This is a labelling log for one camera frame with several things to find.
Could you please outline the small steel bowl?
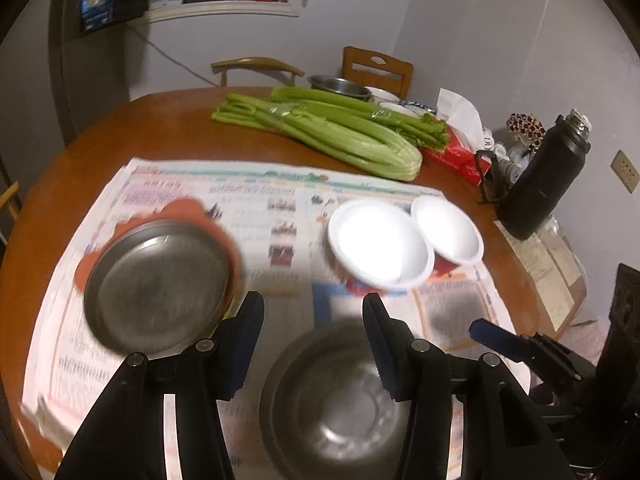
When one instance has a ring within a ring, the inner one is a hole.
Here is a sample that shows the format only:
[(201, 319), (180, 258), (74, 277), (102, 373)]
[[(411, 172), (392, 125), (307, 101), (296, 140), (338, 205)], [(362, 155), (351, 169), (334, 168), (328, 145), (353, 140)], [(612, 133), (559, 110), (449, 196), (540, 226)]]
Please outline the small steel bowl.
[(361, 321), (319, 326), (285, 349), (259, 404), (262, 442), (287, 479), (391, 479), (409, 404), (383, 388)]

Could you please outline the blue box on shelf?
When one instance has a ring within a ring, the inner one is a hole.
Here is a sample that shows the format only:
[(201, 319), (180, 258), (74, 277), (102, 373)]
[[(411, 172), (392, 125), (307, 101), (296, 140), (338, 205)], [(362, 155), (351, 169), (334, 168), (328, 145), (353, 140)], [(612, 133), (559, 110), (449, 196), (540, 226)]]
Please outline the blue box on shelf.
[(112, 0), (80, 0), (81, 30), (92, 32), (114, 21)]

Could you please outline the wall power socket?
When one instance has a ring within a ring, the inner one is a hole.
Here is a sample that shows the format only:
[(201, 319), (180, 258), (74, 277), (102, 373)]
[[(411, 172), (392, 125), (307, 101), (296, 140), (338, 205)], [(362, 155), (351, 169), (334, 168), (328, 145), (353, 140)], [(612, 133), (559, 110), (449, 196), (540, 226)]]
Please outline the wall power socket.
[(611, 169), (629, 194), (632, 194), (638, 188), (640, 183), (639, 171), (622, 150), (618, 150), (615, 154), (611, 162)]

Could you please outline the newspaper sheet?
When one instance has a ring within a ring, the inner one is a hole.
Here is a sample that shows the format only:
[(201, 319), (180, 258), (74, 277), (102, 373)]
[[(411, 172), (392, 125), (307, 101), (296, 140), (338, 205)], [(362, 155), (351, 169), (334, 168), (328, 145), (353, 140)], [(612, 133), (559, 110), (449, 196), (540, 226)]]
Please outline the newspaper sheet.
[(384, 200), (411, 217), (412, 202), (423, 195), (457, 205), (450, 193), (318, 168), (130, 160), (88, 211), (53, 271), (30, 344), (23, 413), (59, 448), (70, 446), (128, 356), (102, 346), (85, 318), (82, 288), (96, 258), (144, 222), (208, 219), (227, 233), (240, 259), (232, 303), (222, 319), (236, 313), (248, 292), (256, 290), (265, 300), (244, 384), (218, 405), (232, 470), (239, 479), (286, 479), (262, 442), (259, 404), (271, 367), (297, 338), (345, 318), (362, 322), (368, 292), (377, 292), (388, 314), (404, 321), (413, 336), (465, 359), (478, 360), (484, 353), (470, 337), (473, 321), (512, 325), (486, 266), (488, 237), (478, 228), (485, 246), (480, 263), (442, 276), (432, 272), (410, 289), (372, 288), (336, 260), (326, 227), (338, 206)]

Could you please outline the round steel plate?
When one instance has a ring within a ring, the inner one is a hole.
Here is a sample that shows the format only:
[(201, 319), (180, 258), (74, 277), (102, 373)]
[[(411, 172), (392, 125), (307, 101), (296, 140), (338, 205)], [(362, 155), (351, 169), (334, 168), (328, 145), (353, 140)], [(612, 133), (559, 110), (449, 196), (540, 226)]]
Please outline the round steel plate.
[(82, 288), (87, 324), (124, 356), (171, 356), (211, 335), (234, 296), (240, 259), (208, 219), (152, 220), (120, 234)]

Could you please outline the celery bunch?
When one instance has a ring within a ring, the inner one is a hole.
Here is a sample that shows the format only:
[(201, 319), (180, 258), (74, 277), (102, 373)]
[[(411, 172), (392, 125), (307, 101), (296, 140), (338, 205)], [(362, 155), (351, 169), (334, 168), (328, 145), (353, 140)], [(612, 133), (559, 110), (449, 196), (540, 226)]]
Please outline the celery bunch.
[(286, 136), (374, 176), (411, 182), (421, 152), (390, 128), (335, 107), (268, 100), (230, 93), (212, 111), (214, 122)]
[(271, 91), (269, 99), (272, 102), (303, 103), (349, 112), (395, 131), (416, 148), (427, 148), (437, 153), (445, 151), (450, 142), (448, 126), (443, 120), (413, 118), (349, 96), (307, 88), (278, 87)]

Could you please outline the celery bunch back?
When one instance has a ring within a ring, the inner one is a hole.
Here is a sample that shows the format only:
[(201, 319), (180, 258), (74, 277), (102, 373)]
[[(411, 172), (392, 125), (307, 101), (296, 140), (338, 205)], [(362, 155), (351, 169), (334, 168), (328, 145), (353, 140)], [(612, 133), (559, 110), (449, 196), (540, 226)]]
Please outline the celery bunch back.
[(278, 87), (271, 91), (269, 99), (272, 102), (303, 103), (349, 112), (395, 131), (416, 148), (427, 148), (437, 153), (445, 151), (450, 142), (448, 126), (443, 120), (413, 118), (349, 96), (307, 88)]

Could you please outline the large white red bowl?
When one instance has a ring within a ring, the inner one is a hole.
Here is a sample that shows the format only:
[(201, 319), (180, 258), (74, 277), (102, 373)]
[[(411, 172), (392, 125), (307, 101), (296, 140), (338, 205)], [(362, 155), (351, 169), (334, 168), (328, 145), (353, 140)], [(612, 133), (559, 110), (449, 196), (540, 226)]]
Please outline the large white red bowl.
[(433, 245), (413, 218), (384, 200), (341, 204), (331, 214), (326, 236), (340, 265), (375, 289), (410, 289), (434, 270)]

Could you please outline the papers on table edge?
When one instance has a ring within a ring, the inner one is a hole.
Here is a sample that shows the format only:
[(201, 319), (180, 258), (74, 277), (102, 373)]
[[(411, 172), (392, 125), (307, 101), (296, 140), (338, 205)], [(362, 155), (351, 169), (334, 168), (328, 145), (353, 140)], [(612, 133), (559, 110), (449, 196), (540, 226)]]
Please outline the papers on table edge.
[(562, 335), (587, 299), (588, 278), (558, 220), (550, 216), (527, 240), (515, 238), (498, 220), (495, 226), (533, 280), (542, 320), (555, 336)]

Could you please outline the black thermos flask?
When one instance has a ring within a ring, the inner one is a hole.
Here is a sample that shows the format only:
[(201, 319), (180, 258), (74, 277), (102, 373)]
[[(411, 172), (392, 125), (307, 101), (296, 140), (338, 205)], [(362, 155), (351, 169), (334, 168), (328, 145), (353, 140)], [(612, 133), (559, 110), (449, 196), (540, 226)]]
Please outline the black thermos flask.
[(585, 166), (591, 145), (588, 117), (574, 108), (556, 118), (532, 160), (497, 205), (503, 227), (527, 240), (552, 214)]

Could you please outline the white blue porcelain dish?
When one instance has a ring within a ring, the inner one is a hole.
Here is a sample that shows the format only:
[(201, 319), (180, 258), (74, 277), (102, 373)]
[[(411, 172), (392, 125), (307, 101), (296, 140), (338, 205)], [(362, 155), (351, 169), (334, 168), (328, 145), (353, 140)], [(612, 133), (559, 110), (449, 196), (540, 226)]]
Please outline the white blue porcelain dish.
[(412, 101), (400, 101), (400, 102), (392, 102), (392, 101), (381, 101), (378, 103), (380, 107), (386, 108), (386, 110), (393, 110), (394, 112), (404, 114), (407, 116), (413, 116), (416, 118), (421, 118), (425, 114), (436, 116), (437, 112), (434, 108), (428, 107), (418, 102)]

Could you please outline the celery bunch front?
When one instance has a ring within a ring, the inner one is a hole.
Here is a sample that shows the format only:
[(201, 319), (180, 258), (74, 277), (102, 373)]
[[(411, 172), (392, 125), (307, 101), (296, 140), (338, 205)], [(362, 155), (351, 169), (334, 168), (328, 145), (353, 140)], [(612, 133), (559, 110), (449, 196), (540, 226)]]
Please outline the celery bunch front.
[(374, 176), (411, 182), (421, 152), (390, 128), (335, 107), (268, 100), (230, 93), (212, 111), (214, 122), (286, 136)]

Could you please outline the wooden chair at left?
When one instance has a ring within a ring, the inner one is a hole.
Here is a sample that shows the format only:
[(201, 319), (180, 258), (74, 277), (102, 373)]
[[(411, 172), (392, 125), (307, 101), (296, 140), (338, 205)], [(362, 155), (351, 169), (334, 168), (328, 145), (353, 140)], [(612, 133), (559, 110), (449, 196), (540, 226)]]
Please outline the wooden chair at left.
[(18, 218), (22, 208), (20, 196), (18, 196), (20, 189), (20, 184), (15, 181), (0, 196), (0, 210), (6, 210), (13, 220)]

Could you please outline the steel pot on table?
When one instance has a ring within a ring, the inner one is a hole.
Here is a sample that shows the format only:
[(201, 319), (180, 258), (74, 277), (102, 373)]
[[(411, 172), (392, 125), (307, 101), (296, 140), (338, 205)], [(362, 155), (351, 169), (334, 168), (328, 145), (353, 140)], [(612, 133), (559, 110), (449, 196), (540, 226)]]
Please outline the steel pot on table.
[(333, 76), (311, 75), (307, 78), (310, 88), (348, 96), (349, 98), (368, 102), (372, 98), (371, 91), (356, 82)]

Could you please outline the red tissue box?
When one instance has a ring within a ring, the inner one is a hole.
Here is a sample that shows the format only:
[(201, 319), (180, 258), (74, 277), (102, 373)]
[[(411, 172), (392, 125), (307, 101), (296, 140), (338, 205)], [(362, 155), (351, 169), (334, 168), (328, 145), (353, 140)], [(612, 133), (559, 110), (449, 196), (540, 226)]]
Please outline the red tissue box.
[(472, 185), (480, 185), (490, 167), (489, 162), (482, 162), (477, 169), (475, 161), (475, 153), (485, 148), (480, 113), (464, 96), (441, 88), (436, 102), (436, 117), (446, 122), (450, 140), (442, 153), (424, 150), (423, 154)]

